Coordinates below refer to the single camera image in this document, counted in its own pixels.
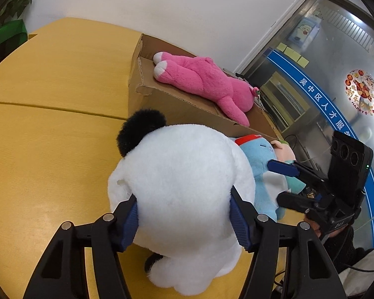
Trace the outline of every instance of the metal screw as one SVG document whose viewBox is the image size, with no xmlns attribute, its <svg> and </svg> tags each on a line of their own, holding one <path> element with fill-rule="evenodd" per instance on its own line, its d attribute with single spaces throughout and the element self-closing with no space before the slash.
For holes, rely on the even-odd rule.
<svg viewBox="0 0 374 299">
<path fill-rule="evenodd" d="M 69 228 L 72 227 L 72 224 L 69 222 L 69 221 L 66 221 L 64 222 L 62 225 L 61 225 L 61 228 L 64 229 L 64 230 L 67 230 Z"/>
<path fill-rule="evenodd" d="M 113 214 L 105 214 L 102 218 L 105 221 L 111 221 L 112 219 L 114 219 L 114 215 Z"/>
<path fill-rule="evenodd" d="M 266 216 L 265 214 L 260 214 L 260 215 L 258 215 L 258 220 L 265 223 L 266 221 L 269 220 L 269 217 Z"/>
<path fill-rule="evenodd" d="M 299 224 L 300 228 L 304 230 L 310 229 L 310 225 L 306 221 L 302 221 L 302 223 Z"/>
</svg>

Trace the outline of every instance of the blue plush toy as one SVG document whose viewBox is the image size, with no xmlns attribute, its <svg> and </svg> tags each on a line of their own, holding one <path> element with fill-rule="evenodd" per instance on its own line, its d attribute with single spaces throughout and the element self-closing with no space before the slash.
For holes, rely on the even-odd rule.
<svg viewBox="0 0 374 299">
<path fill-rule="evenodd" d="M 299 193 L 305 184 L 296 178 L 286 177 L 267 169 L 271 159 L 277 160 L 273 146 L 262 136 L 248 135 L 235 140 L 251 165 L 256 183 L 254 206 L 258 213 L 266 214 L 274 221 L 284 216 L 285 209 L 279 208 L 277 196 L 283 191 Z"/>
</svg>

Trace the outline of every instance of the white wall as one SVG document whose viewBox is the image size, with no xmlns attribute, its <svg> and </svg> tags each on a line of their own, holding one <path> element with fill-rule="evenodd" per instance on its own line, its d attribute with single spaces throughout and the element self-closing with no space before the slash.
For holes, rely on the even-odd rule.
<svg viewBox="0 0 374 299">
<path fill-rule="evenodd" d="M 295 0 L 33 0 L 28 32 L 62 17 L 142 31 L 233 71 Z"/>
</svg>

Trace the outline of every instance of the blue gripper pad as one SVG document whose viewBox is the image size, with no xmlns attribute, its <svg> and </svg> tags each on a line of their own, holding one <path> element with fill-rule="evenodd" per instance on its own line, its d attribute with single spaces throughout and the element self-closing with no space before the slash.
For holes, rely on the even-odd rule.
<svg viewBox="0 0 374 299">
<path fill-rule="evenodd" d="M 249 238 L 249 226 L 245 221 L 240 208 L 237 205 L 233 195 L 230 198 L 230 221 L 233 226 L 234 233 L 237 236 L 238 243 L 248 250 L 252 246 Z"/>
<path fill-rule="evenodd" d="M 271 159 L 267 163 L 267 169 L 270 172 L 275 172 L 290 177 L 298 177 L 299 170 L 293 164 L 279 162 L 278 160 Z"/>
<path fill-rule="evenodd" d="M 129 211 L 129 214 L 123 225 L 123 235 L 120 241 L 120 245 L 123 251 L 133 243 L 134 237 L 136 236 L 138 228 L 138 213 L 137 213 L 137 202 L 135 202 Z"/>
</svg>

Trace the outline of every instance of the hand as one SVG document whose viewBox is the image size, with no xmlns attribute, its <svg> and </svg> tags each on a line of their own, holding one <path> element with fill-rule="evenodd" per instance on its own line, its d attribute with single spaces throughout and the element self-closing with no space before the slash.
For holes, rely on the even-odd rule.
<svg viewBox="0 0 374 299">
<path fill-rule="evenodd" d="M 321 232 L 320 232 L 320 226 L 319 226 L 319 224 L 316 223 L 315 221 L 311 221 L 310 219 L 308 219 L 308 217 L 306 217 L 306 215 L 305 215 L 304 221 L 306 221 L 310 225 L 310 227 L 313 228 L 313 230 L 316 233 L 317 237 L 320 237 Z M 340 229 L 337 229 L 336 231 L 333 231 L 331 234 L 329 234 L 329 236 L 330 237 L 335 237 L 341 231 L 343 231 L 345 228 L 346 228 L 346 226 L 344 226 L 344 227 L 342 227 Z"/>
</svg>

